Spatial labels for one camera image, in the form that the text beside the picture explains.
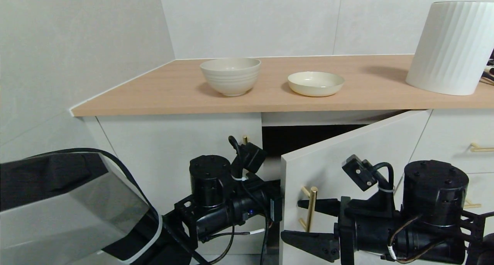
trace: wooden countertop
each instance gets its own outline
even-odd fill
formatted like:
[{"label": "wooden countertop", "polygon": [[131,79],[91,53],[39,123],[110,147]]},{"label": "wooden countertop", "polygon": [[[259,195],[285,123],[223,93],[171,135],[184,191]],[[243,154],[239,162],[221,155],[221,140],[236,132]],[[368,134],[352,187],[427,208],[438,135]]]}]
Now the wooden countertop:
[{"label": "wooden countertop", "polygon": [[[206,83],[204,59],[176,60],[72,109],[74,116],[164,115],[215,112],[310,110],[494,109],[494,86],[480,83],[475,94],[450,96],[424,91],[404,80],[413,55],[261,58],[254,88],[226,97]],[[286,77],[326,71],[345,78],[335,95],[311,98],[291,91]]]}]

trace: cream bowl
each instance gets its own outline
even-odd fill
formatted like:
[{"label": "cream bowl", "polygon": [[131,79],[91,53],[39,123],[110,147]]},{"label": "cream bowl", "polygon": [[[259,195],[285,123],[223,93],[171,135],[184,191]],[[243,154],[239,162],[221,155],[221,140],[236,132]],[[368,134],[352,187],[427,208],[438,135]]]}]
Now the cream bowl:
[{"label": "cream bowl", "polygon": [[240,96],[254,87],[261,61],[254,58],[222,58],[200,65],[206,81],[224,96]]},{"label": "cream bowl", "polygon": [[333,95],[344,82],[343,77],[325,72],[306,71],[288,76],[288,85],[294,92],[311,97]]}]

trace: white wall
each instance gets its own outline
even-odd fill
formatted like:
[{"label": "white wall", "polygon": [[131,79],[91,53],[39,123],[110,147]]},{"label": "white wall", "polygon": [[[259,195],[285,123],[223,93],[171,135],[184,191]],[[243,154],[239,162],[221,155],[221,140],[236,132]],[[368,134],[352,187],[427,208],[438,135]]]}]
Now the white wall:
[{"label": "white wall", "polygon": [[173,59],[160,0],[0,0],[0,161],[98,146],[67,109]]},{"label": "white wall", "polygon": [[452,0],[162,3],[176,58],[190,59],[413,54],[434,1]]}]

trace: ribbed vase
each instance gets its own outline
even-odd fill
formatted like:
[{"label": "ribbed vase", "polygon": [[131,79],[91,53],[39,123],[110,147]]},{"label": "ribbed vase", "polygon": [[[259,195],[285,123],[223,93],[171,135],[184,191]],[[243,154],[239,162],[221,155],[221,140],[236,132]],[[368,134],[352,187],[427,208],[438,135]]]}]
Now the ribbed vase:
[{"label": "ribbed vase", "polygon": [[493,48],[494,3],[435,2],[406,83],[443,94],[473,94]]}]

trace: drawer handle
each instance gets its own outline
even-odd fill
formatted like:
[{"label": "drawer handle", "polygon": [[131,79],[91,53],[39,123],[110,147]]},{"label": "drawer handle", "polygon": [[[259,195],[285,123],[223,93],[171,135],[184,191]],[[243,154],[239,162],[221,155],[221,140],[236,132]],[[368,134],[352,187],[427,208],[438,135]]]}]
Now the drawer handle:
[{"label": "drawer handle", "polygon": [[312,187],[309,192],[306,187],[302,187],[302,192],[304,192],[304,194],[309,198],[309,208],[307,208],[307,221],[304,221],[302,218],[299,218],[298,221],[304,228],[305,232],[310,232],[310,228],[312,226],[312,216],[314,216],[314,210],[316,209],[317,188]]},{"label": "drawer handle", "polygon": [[469,209],[469,208],[479,208],[482,207],[482,204],[478,203],[472,203],[470,200],[465,199],[466,204],[464,205],[464,209]]},{"label": "drawer handle", "polygon": [[472,142],[470,151],[472,152],[494,152],[494,147],[480,147],[477,143]]}]

